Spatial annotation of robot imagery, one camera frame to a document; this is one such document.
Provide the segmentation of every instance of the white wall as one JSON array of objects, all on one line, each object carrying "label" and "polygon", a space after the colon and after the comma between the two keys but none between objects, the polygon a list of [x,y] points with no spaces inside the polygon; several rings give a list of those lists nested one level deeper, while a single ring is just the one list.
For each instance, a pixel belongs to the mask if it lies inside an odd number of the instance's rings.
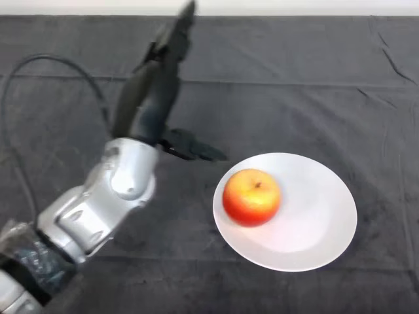
[{"label": "white wall", "polygon": [[[0,0],[0,14],[173,15],[185,0]],[[200,15],[419,15],[419,0],[200,0]]]}]

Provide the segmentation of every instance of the white plate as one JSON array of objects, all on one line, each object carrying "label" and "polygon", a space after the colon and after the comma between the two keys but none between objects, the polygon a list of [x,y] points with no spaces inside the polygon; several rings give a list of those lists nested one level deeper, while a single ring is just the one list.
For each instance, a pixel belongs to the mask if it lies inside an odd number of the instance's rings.
[{"label": "white plate", "polygon": [[[274,218],[251,228],[236,224],[223,207],[226,182],[248,168],[271,174],[282,191]],[[215,190],[213,213],[224,240],[238,254],[282,271],[313,270],[332,262],[350,244],[357,224],[355,201],[333,171],[312,159],[285,153],[254,156],[231,168]]]}]

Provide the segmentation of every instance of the silver robot arm segment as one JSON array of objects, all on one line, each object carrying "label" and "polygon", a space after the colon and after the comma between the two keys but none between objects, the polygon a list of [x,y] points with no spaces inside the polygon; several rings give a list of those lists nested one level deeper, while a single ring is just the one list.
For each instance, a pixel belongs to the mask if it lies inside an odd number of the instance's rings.
[{"label": "silver robot arm segment", "polygon": [[134,139],[108,142],[84,186],[72,188],[39,215],[39,230],[82,264],[153,196],[158,151]]}]

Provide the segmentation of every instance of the apple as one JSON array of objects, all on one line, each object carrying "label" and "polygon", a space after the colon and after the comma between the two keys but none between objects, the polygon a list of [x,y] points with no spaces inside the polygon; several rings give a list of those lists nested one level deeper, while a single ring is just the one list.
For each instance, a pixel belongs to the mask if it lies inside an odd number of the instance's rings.
[{"label": "apple", "polygon": [[278,211],[281,190],[275,179],[264,171],[245,169],[226,183],[223,205],[227,215],[242,226],[258,226]]}]

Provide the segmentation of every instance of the black cable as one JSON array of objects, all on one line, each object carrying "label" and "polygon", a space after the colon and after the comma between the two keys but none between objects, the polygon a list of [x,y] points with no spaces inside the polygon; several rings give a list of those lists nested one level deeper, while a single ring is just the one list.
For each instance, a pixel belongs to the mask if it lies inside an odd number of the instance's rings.
[{"label": "black cable", "polygon": [[56,56],[53,54],[35,54],[32,56],[28,56],[19,62],[15,63],[13,68],[4,76],[3,78],[3,86],[0,91],[0,140],[3,142],[3,145],[6,147],[6,149],[9,150],[10,155],[12,156],[12,159],[15,163],[14,165],[14,171],[15,174],[19,180],[19,183],[22,187],[22,190],[25,194],[25,197],[27,199],[29,208],[31,209],[32,214],[32,223],[33,228],[37,228],[37,217],[39,214],[38,210],[38,204],[35,197],[35,193],[33,191],[33,187],[31,186],[31,183],[28,179],[27,173],[25,171],[24,163],[22,160],[22,157],[20,156],[17,149],[15,149],[12,145],[12,142],[10,140],[10,135],[8,133],[7,125],[6,125],[6,106],[5,101],[7,98],[7,93],[10,88],[11,81],[15,74],[23,68],[23,66],[36,61],[36,60],[52,60],[56,62],[60,62],[63,64],[66,64],[70,68],[76,70],[81,74],[81,76],[89,83],[90,87],[93,89],[96,97],[100,100],[101,106],[100,111],[101,115],[103,117],[103,121],[105,123],[105,127],[108,130],[108,121],[107,121],[107,108],[105,106],[105,98],[103,96],[102,91],[100,90],[100,87],[97,85],[97,83],[94,81],[93,77],[91,77],[80,65],[77,65],[75,62],[61,56]]}]

